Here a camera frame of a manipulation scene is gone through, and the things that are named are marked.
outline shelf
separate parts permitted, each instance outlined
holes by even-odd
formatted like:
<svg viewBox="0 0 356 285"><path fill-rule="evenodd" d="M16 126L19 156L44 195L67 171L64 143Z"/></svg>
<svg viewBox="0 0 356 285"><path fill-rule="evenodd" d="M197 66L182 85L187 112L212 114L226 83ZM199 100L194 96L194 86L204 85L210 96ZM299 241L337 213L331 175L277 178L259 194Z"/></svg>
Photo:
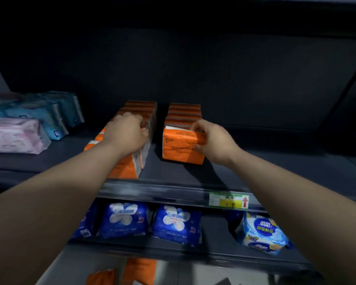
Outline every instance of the shelf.
<svg viewBox="0 0 356 285"><path fill-rule="evenodd" d="M336 151L327 151L308 134L232 128L235 141L248 152L356 201L356 166ZM10 188L83 151L98 130L81 126L39 155L0 154L0 188ZM161 134L156 133L156 140ZM210 191L250 195L249 210L264 211L249 188L229 169L205 159L202 166L162 159L153 143L138 180L108 180L99 197L188 206L208 206Z"/></svg>
<svg viewBox="0 0 356 285"><path fill-rule="evenodd" d="M203 241L187 247L151 235L101 239L77 239L70 244L91 246L124 256L143 256L167 261L202 262L219 267L247 267L267 272L289 273L313 270L297 250L282 249L277 256L238 244L228 231L228 223L213 210L202 210Z"/></svg>

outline yellow price label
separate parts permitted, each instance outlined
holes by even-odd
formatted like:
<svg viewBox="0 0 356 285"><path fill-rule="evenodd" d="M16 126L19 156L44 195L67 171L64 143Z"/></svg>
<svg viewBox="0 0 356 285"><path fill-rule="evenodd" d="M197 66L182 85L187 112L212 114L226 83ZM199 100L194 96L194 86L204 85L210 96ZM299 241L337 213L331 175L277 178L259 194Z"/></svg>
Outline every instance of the yellow price label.
<svg viewBox="0 0 356 285"><path fill-rule="evenodd" d="M220 207L232 207L232 208L243 208L241 200L233 200L233 199L220 199L219 200Z"/></svg>

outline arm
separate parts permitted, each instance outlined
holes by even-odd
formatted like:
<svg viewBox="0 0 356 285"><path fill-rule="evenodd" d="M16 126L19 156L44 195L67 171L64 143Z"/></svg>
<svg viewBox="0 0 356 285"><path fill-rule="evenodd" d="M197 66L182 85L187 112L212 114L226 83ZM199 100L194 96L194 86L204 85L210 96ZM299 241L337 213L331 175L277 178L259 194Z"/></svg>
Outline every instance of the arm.
<svg viewBox="0 0 356 285"><path fill-rule="evenodd" d="M35 284L78 228L114 166L147 140L142 117L107 124L102 142L0 194L0 284Z"/></svg>
<svg viewBox="0 0 356 285"><path fill-rule="evenodd" d="M200 120L206 133L195 149L232 169L300 252L329 280L356 284L356 203L240 149L219 125Z"/></svg>

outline price tag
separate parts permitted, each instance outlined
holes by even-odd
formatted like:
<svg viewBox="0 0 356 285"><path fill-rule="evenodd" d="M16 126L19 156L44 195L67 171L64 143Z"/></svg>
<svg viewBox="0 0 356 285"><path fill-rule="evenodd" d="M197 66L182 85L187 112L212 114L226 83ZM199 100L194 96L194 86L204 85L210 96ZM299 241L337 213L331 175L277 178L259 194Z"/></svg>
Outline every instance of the price tag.
<svg viewBox="0 0 356 285"><path fill-rule="evenodd" d="M209 206L248 209L249 195L230 192L210 192Z"/></svg>

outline left arm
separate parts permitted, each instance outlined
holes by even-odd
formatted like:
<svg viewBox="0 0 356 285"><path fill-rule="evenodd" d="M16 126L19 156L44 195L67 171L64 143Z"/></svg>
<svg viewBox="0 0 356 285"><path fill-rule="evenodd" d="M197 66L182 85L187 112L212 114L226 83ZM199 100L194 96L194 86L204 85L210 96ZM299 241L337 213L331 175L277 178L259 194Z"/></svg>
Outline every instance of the left arm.
<svg viewBox="0 0 356 285"><path fill-rule="evenodd" d="M78 228L107 176L148 131L125 113L102 142L0 194L0 284L35 284Z"/></svg>

